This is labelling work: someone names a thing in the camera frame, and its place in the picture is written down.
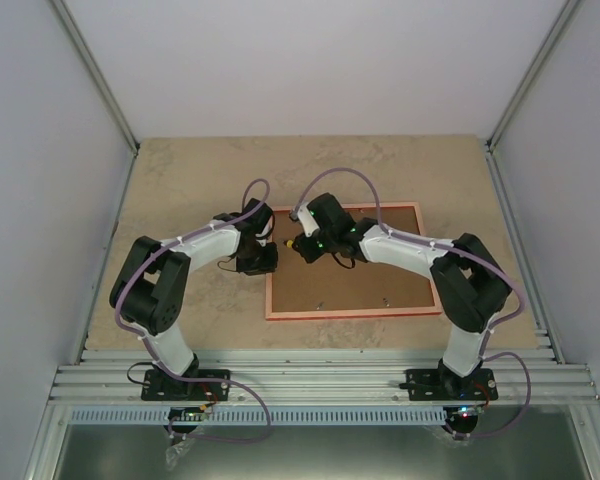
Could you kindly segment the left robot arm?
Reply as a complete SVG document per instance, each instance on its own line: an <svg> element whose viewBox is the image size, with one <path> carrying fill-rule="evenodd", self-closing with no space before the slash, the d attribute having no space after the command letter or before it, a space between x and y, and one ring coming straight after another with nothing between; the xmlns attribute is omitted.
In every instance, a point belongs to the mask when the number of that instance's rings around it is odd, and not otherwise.
<svg viewBox="0 0 600 480"><path fill-rule="evenodd" d="M199 360L177 324L189 274L224 258L235 262L238 274L274 272L274 226L271 207L252 198L240 212L219 214L184 236L161 241L142 236L132 244L109 303L116 323L140 336L175 398L190 398L199 386Z"/></svg>

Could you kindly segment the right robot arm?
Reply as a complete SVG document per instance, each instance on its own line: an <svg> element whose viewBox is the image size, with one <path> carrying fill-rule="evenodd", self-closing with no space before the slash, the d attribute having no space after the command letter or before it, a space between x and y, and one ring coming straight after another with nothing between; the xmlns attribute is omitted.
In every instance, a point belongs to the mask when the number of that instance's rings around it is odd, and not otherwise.
<svg viewBox="0 0 600 480"><path fill-rule="evenodd" d="M451 322L437 367L440 390L461 399L474 389L489 324L512 293L478 237L464 234L456 240L437 240L397 230L382 221L380 209L374 218L356 220L329 193L297 205L289 217L302 228L292 248L307 263L329 254L348 259L351 266L386 265L426 279Z"/></svg>

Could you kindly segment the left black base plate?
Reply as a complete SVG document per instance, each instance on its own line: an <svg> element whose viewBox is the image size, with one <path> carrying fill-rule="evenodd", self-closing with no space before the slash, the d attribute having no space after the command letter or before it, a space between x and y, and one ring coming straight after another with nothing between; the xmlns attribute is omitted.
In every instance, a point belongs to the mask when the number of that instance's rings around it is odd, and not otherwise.
<svg viewBox="0 0 600 480"><path fill-rule="evenodd" d="M153 368L145 372L140 398L143 401L226 401L231 372L223 369L200 369L197 377L204 382L182 382Z"/></svg>

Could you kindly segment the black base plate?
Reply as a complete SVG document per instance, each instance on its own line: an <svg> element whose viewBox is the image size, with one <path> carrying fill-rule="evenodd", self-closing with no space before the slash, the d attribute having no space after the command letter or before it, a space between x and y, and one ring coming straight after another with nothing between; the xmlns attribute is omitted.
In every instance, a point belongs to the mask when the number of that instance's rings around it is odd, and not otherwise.
<svg viewBox="0 0 600 480"><path fill-rule="evenodd" d="M437 369L409 369L399 389L411 401L491 401L499 398L494 373L478 368L466 377Z"/></svg>
<svg viewBox="0 0 600 480"><path fill-rule="evenodd" d="M140 398L143 401L226 401L231 372L223 369L200 369L197 377L204 382L182 382L153 368L145 372Z"/></svg>

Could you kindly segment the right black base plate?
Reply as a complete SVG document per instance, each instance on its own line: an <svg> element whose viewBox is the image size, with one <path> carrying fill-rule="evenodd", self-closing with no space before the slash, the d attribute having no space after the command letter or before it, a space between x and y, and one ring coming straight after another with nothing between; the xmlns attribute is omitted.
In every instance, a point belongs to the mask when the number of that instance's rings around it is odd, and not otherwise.
<svg viewBox="0 0 600 480"><path fill-rule="evenodd" d="M399 389L411 401L491 401L499 398L494 373L478 368L466 377L437 369L409 369Z"/></svg>

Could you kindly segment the left aluminium corner post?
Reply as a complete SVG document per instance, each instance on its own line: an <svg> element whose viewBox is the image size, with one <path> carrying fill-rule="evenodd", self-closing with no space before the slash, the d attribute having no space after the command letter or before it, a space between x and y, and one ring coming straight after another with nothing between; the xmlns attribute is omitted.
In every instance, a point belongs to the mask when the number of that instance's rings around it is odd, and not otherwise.
<svg viewBox="0 0 600 480"><path fill-rule="evenodd" d="M126 119L113 91L111 90L98 62L89 47L86 38L71 12L66 1L50 0L50 8L56 16L59 24L64 30L70 44L74 48L80 62L82 63L88 77L96 88L105 108L109 112L116 128L124 139L133 155L139 150L139 141L132 132L129 122Z"/></svg>

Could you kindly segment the aluminium corner post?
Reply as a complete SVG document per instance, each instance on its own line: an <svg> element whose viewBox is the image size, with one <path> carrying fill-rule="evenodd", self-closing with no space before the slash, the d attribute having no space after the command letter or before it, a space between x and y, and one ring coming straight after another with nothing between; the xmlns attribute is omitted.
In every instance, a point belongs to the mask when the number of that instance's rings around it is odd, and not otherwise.
<svg viewBox="0 0 600 480"><path fill-rule="evenodd" d="M486 152L493 154L504 137L508 127L515 119L532 88L543 73L551 56L563 39L574 18L583 6L582 0L564 1L547 34L541 41L529 67L518 83L514 94L507 103L504 112L497 121L490 136L485 140Z"/></svg>
<svg viewBox="0 0 600 480"><path fill-rule="evenodd" d="M86 38L71 12L66 1L50 0L50 8L56 16L59 24L64 30L70 44L74 48L80 62L82 63L88 77L96 88L105 108L109 112L116 128L124 139L133 155L139 150L139 141L132 132L129 122L126 119L113 91L111 90L98 62L89 47Z"/></svg>

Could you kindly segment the aluminium rail base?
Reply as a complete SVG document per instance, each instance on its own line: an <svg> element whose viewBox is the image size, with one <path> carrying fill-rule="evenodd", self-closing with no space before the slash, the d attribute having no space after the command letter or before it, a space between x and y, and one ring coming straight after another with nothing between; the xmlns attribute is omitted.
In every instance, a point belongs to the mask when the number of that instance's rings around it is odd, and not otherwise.
<svg viewBox="0 0 600 480"><path fill-rule="evenodd" d="M600 479L600 397L585 365L560 361L548 339L537 349L512 355L488 352L495 375L496 406L528 400L534 407L565 406L574 426L588 474ZM411 401L399 389L405 371L428 368L437 350L311 349L202 350L202 367L227 369L241 388L229 393L228 406L411 406L443 407L442 401ZM59 470L69 420L80 406L167 406L142 402L140 388L125 371L150 355L140 350L85 349L76 362L57 368L25 476L51 479Z"/></svg>

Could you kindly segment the right aluminium corner post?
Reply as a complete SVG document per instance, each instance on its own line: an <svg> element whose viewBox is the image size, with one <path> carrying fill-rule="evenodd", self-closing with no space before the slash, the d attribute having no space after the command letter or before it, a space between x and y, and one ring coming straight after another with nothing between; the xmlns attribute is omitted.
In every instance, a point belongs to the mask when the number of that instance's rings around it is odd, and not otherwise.
<svg viewBox="0 0 600 480"><path fill-rule="evenodd" d="M514 94L507 103L504 112L497 121L490 136L485 140L486 152L493 154L504 137L508 127L515 119L532 88L543 73L551 56L563 39L574 18L583 6L582 0L564 1L547 34L541 41L529 67L518 83Z"/></svg>

